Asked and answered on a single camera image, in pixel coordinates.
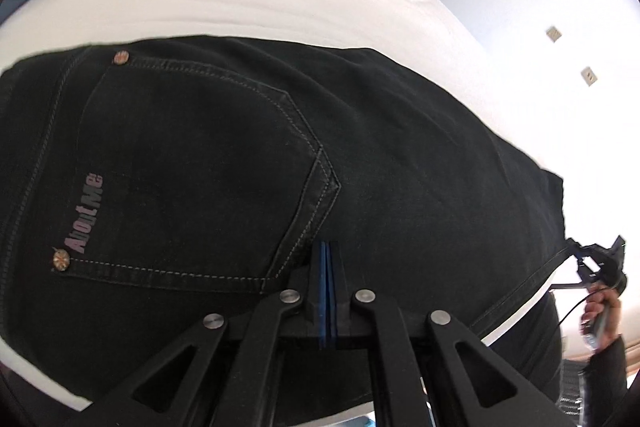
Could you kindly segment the person's right hand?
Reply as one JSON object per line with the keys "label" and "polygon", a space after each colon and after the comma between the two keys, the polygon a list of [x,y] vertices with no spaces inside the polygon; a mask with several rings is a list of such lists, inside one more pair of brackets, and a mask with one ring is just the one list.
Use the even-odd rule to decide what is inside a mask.
{"label": "person's right hand", "polygon": [[601,283],[589,287],[580,332],[594,352],[604,351],[620,338],[622,304],[618,291]]}

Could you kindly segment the person's right forearm sleeve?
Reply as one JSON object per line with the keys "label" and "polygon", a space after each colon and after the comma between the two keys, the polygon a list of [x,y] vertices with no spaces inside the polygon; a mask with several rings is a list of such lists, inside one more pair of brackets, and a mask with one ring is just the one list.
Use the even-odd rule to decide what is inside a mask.
{"label": "person's right forearm sleeve", "polygon": [[585,381],[584,425],[603,426],[627,392],[626,353],[622,336],[591,355],[582,371]]}

